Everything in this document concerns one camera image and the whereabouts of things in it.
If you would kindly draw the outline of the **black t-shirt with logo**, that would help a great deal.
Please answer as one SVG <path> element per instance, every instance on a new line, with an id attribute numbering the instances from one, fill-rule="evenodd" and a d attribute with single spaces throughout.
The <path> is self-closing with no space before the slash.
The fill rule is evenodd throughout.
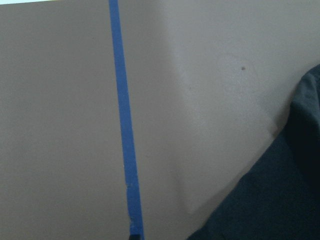
<path id="1" fill-rule="evenodd" d="M 320 68 L 301 78 L 283 130 L 192 240 L 320 237 Z"/>

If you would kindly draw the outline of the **brown paper table mat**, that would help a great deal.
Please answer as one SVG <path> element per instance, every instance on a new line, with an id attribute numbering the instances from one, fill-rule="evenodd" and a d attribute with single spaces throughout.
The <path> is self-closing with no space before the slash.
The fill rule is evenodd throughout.
<path id="1" fill-rule="evenodd" d="M 317 0 L 120 0 L 147 240 L 200 228 L 320 62 Z M 0 7 L 0 237 L 126 240 L 109 0 Z"/>

